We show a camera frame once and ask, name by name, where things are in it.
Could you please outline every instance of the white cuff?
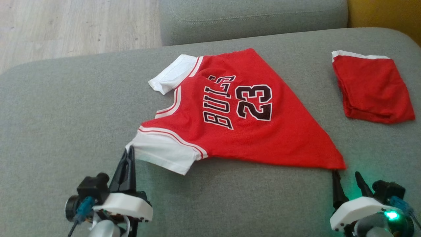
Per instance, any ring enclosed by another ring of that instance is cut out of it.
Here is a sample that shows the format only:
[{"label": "white cuff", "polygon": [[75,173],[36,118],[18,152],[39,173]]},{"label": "white cuff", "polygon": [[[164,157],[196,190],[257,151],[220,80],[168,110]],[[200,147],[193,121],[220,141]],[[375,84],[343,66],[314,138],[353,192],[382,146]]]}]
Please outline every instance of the white cuff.
[{"label": "white cuff", "polygon": [[135,158],[153,163],[185,175],[195,160],[201,159],[201,154],[192,147],[179,144],[173,138],[150,132],[137,132],[136,137],[126,145],[135,149]]},{"label": "white cuff", "polygon": [[160,74],[149,81],[153,90],[166,94],[176,88],[193,70],[197,57],[182,54]]}]

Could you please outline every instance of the folded red shorts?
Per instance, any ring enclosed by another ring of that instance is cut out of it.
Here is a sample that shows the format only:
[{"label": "folded red shorts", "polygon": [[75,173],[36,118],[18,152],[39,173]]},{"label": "folded red shorts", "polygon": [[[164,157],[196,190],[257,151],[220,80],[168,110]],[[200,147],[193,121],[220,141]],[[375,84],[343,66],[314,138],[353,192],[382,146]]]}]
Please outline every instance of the folded red shorts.
[{"label": "folded red shorts", "polygon": [[332,64],[347,117],[385,124],[415,120],[408,89],[392,59],[339,50],[332,52]]}]

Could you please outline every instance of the robotic arm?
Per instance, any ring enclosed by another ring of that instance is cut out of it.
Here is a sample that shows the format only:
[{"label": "robotic arm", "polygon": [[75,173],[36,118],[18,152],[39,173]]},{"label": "robotic arm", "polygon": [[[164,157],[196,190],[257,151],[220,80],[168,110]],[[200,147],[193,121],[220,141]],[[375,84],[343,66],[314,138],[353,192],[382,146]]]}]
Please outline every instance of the robotic arm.
[{"label": "robotic arm", "polygon": [[349,200],[342,189],[339,172],[334,170],[333,207],[330,226],[345,237],[411,237],[414,234],[413,209],[403,201],[405,189],[393,182],[376,181],[373,193],[359,172],[355,173],[362,197]]},{"label": "robotic arm", "polygon": [[139,222],[152,220],[153,208],[144,191],[136,191],[134,148],[124,151],[114,173],[85,177],[65,205],[65,215],[74,225],[92,224],[88,237],[136,237]]}]

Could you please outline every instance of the gray fabric upholstery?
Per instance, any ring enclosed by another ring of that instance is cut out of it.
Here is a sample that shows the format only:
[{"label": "gray fabric upholstery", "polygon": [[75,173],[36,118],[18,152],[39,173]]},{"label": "gray fabric upholstery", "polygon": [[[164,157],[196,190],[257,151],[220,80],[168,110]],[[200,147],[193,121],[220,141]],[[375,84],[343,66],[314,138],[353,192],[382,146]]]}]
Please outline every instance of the gray fabric upholstery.
[{"label": "gray fabric upholstery", "polygon": [[346,27],[346,0],[161,0],[164,45]]},{"label": "gray fabric upholstery", "polygon": [[[141,121],[170,106],[147,81],[179,54],[254,48],[297,94],[343,154],[342,183],[360,196],[354,172],[407,188],[421,210],[421,49],[381,28],[337,29],[33,62],[0,75],[0,236],[66,236],[64,203],[86,176],[113,174]],[[331,51],[395,60],[416,121],[375,124],[344,116]],[[139,237],[337,236],[331,172],[209,158],[186,176],[138,161],[137,185],[154,206]],[[86,237],[88,225],[75,237]],[[417,230],[415,236],[421,236]]]}]

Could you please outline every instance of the bulls jersey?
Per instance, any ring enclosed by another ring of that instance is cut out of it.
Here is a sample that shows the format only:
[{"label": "bulls jersey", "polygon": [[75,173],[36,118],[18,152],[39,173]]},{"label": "bulls jersey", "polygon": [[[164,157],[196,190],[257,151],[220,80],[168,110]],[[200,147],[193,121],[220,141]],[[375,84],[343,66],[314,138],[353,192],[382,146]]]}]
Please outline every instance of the bulls jersey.
[{"label": "bulls jersey", "polygon": [[180,55],[149,81],[172,106],[141,124],[136,158],[185,175],[207,157],[345,169],[342,155],[297,96],[253,50]]}]

